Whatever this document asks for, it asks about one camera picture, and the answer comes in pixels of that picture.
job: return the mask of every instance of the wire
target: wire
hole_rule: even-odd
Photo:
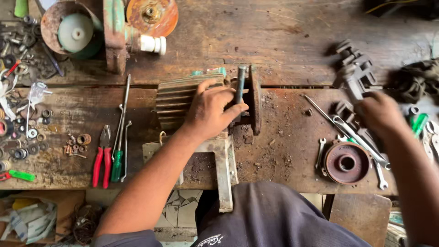
[[[369,14],[369,13],[371,13],[371,12],[381,8],[381,7],[384,7],[388,4],[407,4],[407,3],[416,2],[416,1],[419,1],[419,0],[402,0],[402,1],[392,1],[392,2],[383,3],[383,4],[380,4],[374,8],[366,11],[366,14]]]

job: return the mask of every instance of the workbench plank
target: workbench plank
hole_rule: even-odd
[[[94,157],[99,136],[105,124],[111,125],[112,141],[120,116],[119,103],[123,100],[123,88],[55,88],[53,95],[46,96],[44,103],[54,111],[51,124],[45,131],[51,145],[49,152],[30,157],[30,164],[14,163],[16,170],[36,174],[34,182],[10,179],[0,183],[1,189],[84,189],[91,186]],[[236,164],[240,182],[269,180],[288,185],[303,193],[371,193],[396,194],[396,185],[391,172],[383,171],[389,189],[377,188],[377,176],[373,169],[356,186],[343,186],[316,174],[318,139],[333,140],[337,131],[319,114],[302,114],[311,105],[300,95],[313,98],[325,111],[331,104],[346,99],[344,91],[336,89],[262,89],[263,125],[253,144],[245,144],[252,130],[247,126],[233,129]],[[142,144],[157,141],[160,132],[157,115],[154,113],[156,90],[130,90],[126,121],[132,120],[129,129],[130,180],[142,167]],[[73,135],[88,133],[92,142],[86,156],[65,156],[62,146]],[[216,174],[214,162],[209,157],[202,161],[191,159],[185,167],[183,185],[178,189],[214,189]],[[120,188],[124,184],[110,184],[109,188]]]
[[[101,1],[82,0],[101,15]],[[380,84],[389,72],[430,57],[436,22],[394,13],[364,14],[358,0],[177,0],[179,21],[167,37],[165,56],[138,53],[127,60],[133,84],[156,85],[192,71],[238,64],[259,66],[263,85],[331,85],[334,65],[329,48],[346,38],[373,62]],[[104,56],[66,61],[67,76],[48,84],[123,84],[108,75]]]

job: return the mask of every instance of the man's right hand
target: man's right hand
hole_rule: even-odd
[[[236,90],[230,87],[214,87],[216,80],[203,81],[195,93],[181,131],[189,135],[194,142],[203,142],[218,135],[241,112],[248,110],[244,103],[236,104],[224,111],[224,107],[233,100]]]
[[[401,131],[411,131],[393,98],[376,91],[364,93],[363,96],[364,100],[358,103],[358,107],[364,113],[367,127],[381,139]]]

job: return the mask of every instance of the dark cloth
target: dark cloth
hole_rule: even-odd
[[[204,191],[195,212],[194,247],[370,246],[330,223],[295,190],[272,182],[241,183],[232,188],[234,210],[219,213],[216,191]],[[98,237],[92,247],[161,246],[152,230]]]

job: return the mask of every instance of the broken tile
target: broken tile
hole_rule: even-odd
[[[184,199],[189,199],[191,197],[197,197],[200,190],[180,190],[180,196]]]
[[[181,206],[187,205],[187,204],[189,204],[189,203],[190,203],[190,201],[188,201],[188,200],[184,200],[184,202],[181,204]]]
[[[158,218],[157,224],[155,224],[155,227],[173,227],[169,221],[166,220],[166,217],[161,214],[160,218]]]
[[[310,203],[312,203],[320,211],[323,209],[323,197],[320,194],[315,193],[300,193],[305,197]]]
[[[172,203],[175,200],[178,200],[180,197],[178,196],[178,191],[174,190],[166,204]]]
[[[181,205],[181,202],[180,202],[180,200],[176,200],[176,201],[173,201],[173,202],[172,202],[172,205],[173,205],[173,206],[180,206],[180,205]]]
[[[197,227],[195,224],[195,209],[197,207],[197,202],[191,202],[186,206],[180,207],[178,210],[178,227]]]
[[[166,219],[173,227],[177,227],[177,217],[178,217],[178,207],[167,205],[166,206]]]
[[[202,194],[203,194],[203,191],[200,191],[200,193],[198,193],[198,196],[197,196],[197,202],[198,203],[200,202],[200,197],[201,197]]]

